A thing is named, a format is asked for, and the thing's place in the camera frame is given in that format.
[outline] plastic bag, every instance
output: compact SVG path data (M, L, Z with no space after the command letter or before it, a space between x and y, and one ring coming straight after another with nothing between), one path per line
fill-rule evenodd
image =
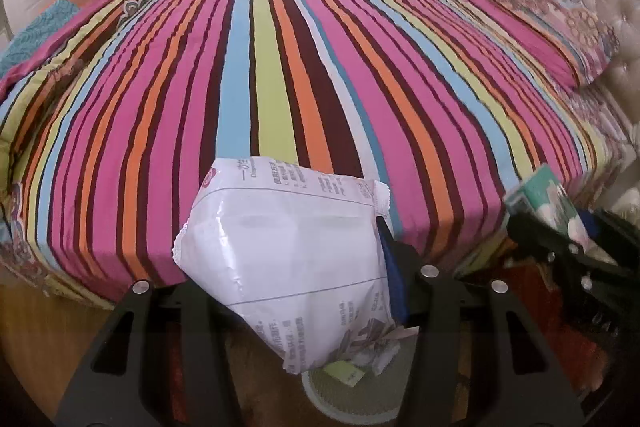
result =
M219 158L175 239L175 263L301 373L394 323L375 224L385 184L271 158Z

